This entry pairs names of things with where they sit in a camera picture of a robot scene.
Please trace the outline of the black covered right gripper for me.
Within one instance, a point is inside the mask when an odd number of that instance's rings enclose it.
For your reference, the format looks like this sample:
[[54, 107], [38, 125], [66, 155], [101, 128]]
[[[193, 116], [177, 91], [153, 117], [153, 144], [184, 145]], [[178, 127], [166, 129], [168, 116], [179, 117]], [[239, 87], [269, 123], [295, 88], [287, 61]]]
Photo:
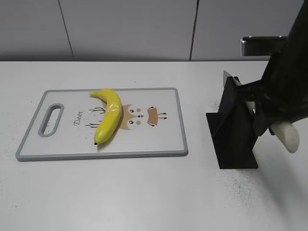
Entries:
[[261, 80], [239, 85], [237, 93], [255, 101], [256, 135], [273, 123], [294, 123], [308, 116], [308, 51], [281, 51], [271, 56]]

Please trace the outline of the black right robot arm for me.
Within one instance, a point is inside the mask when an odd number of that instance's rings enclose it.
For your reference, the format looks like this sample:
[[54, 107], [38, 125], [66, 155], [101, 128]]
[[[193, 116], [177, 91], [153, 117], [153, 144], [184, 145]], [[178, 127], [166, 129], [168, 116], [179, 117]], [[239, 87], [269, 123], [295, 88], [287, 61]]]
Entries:
[[276, 121], [290, 123], [308, 116], [308, 2], [304, 1], [286, 37], [243, 37], [242, 55], [270, 55], [258, 81], [237, 92], [255, 102], [253, 128], [261, 136]]

